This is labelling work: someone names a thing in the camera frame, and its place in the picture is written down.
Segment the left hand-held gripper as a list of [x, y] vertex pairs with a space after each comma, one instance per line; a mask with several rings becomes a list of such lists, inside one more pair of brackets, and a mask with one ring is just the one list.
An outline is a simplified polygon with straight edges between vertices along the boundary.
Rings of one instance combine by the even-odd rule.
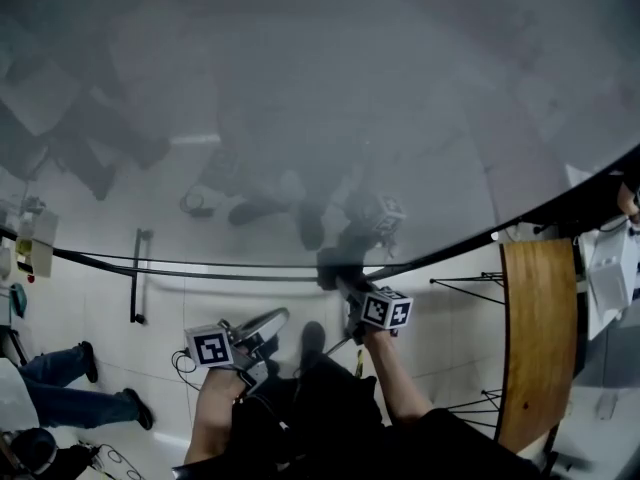
[[278, 332], [289, 315], [280, 307], [238, 326], [221, 319], [213, 326], [187, 329], [187, 355], [198, 368], [234, 371], [246, 386], [245, 394], [252, 394], [268, 379], [267, 362], [279, 349]]

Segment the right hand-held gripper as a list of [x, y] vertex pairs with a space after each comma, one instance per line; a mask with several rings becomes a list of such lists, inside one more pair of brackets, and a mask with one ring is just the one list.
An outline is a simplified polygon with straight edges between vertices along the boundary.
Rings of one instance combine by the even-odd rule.
[[363, 343], [366, 326], [394, 333], [408, 324], [412, 297], [389, 287], [374, 290], [366, 276], [348, 280], [337, 277], [335, 284], [345, 301], [346, 334], [356, 344]]

